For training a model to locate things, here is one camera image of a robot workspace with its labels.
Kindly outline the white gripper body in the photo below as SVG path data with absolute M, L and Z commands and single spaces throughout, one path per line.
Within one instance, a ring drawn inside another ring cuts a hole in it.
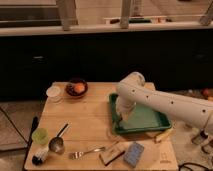
M 135 103 L 123 103 L 121 100 L 116 102 L 116 112 L 117 114 L 126 121 L 135 107 Z

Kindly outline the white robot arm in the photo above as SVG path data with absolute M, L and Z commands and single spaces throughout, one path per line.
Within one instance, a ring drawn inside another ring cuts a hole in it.
M 127 120 L 136 104 L 148 106 L 213 136 L 213 102 L 145 87 L 145 78 L 132 72 L 116 85 L 116 111 Z

